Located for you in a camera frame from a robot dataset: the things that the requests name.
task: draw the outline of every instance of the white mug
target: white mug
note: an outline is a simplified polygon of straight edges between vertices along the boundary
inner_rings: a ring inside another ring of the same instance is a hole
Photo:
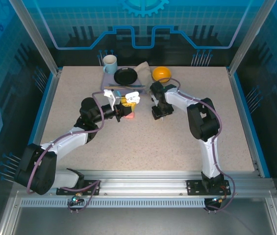
[[[109,74],[114,74],[118,69],[117,57],[115,55],[106,55],[103,58],[103,71]]]

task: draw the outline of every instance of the speckled tabletop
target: speckled tabletop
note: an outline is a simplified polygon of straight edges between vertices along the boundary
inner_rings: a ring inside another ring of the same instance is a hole
[[[221,116],[218,137],[220,164],[227,171],[253,171],[252,159],[224,67],[169,67],[181,90],[209,97]],[[54,96],[42,143],[66,133],[79,117],[81,101],[99,91],[102,67],[64,67]],[[98,95],[102,105],[108,101]],[[151,114],[154,104],[142,96],[135,118],[110,119],[88,144],[60,163],[77,170],[201,170],[201,150],[190,133],[187,115],[178,108],[163,121]]]

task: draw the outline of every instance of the black plate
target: black plate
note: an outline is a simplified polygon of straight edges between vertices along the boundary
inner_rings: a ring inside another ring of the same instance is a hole
[[[132,68],[120,68],[114,74],[114,80],[120,85],[130,85],[137,80],[137,72]]]

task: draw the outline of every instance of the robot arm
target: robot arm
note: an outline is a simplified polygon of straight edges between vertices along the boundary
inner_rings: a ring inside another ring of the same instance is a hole
[[[127,116],[132,112],[131,107],[125,107],[121,102],[121,95],[116,91],[106,91],[105,96],[108,97],[109,103],[102,106],[104,119],[115,117],[120,122],[121,117]],[[139,102],[138,94],[134,94],[136,103]],[[40,195],[45,194],[51,188],[83,188],[84,176],[75,170],[56,170],[57,163],[69,152],[75,148],[82,146],[91,141],[94,133],[84,133],[98,129],[97,122],[101,121],[100,110],[93,98],[86,98],[81,103],[79,110],[80,117],[77,119],[74,127],[67,133],[66,137],[61,138],[55,144],[53,141],[42,144],[40,146],[30,144],[26,147],[22,160],[15,173],[15,182],[27,186],[32,170],[42,153],[51,144],[52,147],[44,155],[34,174],[30,189]]]
[[[203,186],[207,192],[210,192],[214,185],[223,184],[224,177],[217,170],[212,153],[212,139],[219,131],[219,124],[215,115],[207,107],[196,101],[199,99],[178,91],[174,85],[163,87],[160,82],[154,82],[151,85],[151,98],[156,104],[152,107],[152,115],[155,120],[172,114],[174,111],[172,105],[187,113],[190,131],[199,140],[201,146]],[[209,98],[202,101],[214,108]]]

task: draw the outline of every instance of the blue edge trim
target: blue edge trim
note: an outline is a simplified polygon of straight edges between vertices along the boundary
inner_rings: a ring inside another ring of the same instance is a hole
[[[31,144],[34,141],[34,138],[35,138],[35,135],[36,135],[36,132],[37,132],[37,129],[38,129],[38,124],[39,124],[40,119],[41,119],[42,110],[44,109],[52,80],[53,80],[53,74],[50,73],[50,76],[49,76],[49,79],[48,79],[48,82],[47,82],[47,85],[46,85],[46,88],[45,88],[45,92],[44,92],[44,95],[42,96],[42,100],[41,100],[39,110],[38,110],[38,113],[37,113],[37,116],[36,116],[36,120],[35,120],[34,126],[32,128],[30,137],[29,137],[28,144]]]
[[[258,155],[259,155],[259,160],[260,160],[260,163],[261,163],[261,166],[259,166],[259,167],[262,167],[262,170],[264,172],[264,176],[266,178],[270,178],[270,174],[269,174],[269,170],[268,170],[268,167],[267,167],[267,164],[266,164],[266,160],[265,160],[264,154],[262,152],[262,149],[260,147],[260,143],[259,143],[259,139],[258,139],[256,130],[255,130],[255,127],[254,127],[254,123],[252,121],[252,117],[251,117],[250,111],[248,109],[247,102],[245,100],[243,89],[242,89],[240,80],[238,79],[238,76],[237,76],[236,72],[234,73],[234,79],[235,79],[235,82],[236,82],[236,85],[237,85],[237,88],[238,88],[238,92],[239,92],[240,97],[241,97],[242,102],[243,102],[244,111],[245,111],[246,116],[247,116],[247,121],[248,121],[248,124],[251,128],[252,137],[254,139],[256,149],[257,149],[257,152],[258,152]]]
[[[255,142],[255,145],[256,145],[256,149],[257,149],[257,152],[258,152],[258,155],[259,155],[259,159],[260,159],[261,167],[262,167],[263,172],[264,172],[264,176],[266,178],[270,178],[268,167],[267,167],[262,149],[260,147],[259,139],[258,139],[256,130],[255,130],[254,124],[252,122],[252,117],[251,117],[251,114],[248,110],[248,106],[247,106],[247,103],[246,103],[246,100],[245,100],[245,96],[244,96],[244,93],[243,93],[243,90],[242,90],[242,86],[241,86],[241,83],[238,79],[238,76],[237,76],[236,72],[234,74],[234,79],[235,79],[235,82],[236,82],[236,85],[237,85],[237,88],[238,88],[238,92],[239,92],[240,97],[241,97],[242,102],[243,102],[244,111],[245,111],[246,116],[247,116],[247,121],[248,121],[249,126],[250,126],[251,131],[252,131],[252,136],[253,136],[253,139],[254,139],[254,142]],[[33,129],[32,129],[28,144],[33,143],[33,140],[34,140],[37,128],[38,128],[38,124],[39,124],[40,119],[41,119],[42,110],[43,110],[44,105],[46,103],[47,95],[48,95],[52,80],[53,80],[53,74],[51,73],[50,76],[49,76],[49,79],[48,79],[48,83],[47,83],[47,86],[46,86],[46,89],[45,89],[45,93],[44,93],[44,95],[42,97],[42,100],[41,100],[41,103],[40,103],[40,107],[39,107],[39,110],[38,110],[38,113],[37,113],[37,117],[36,117]]]

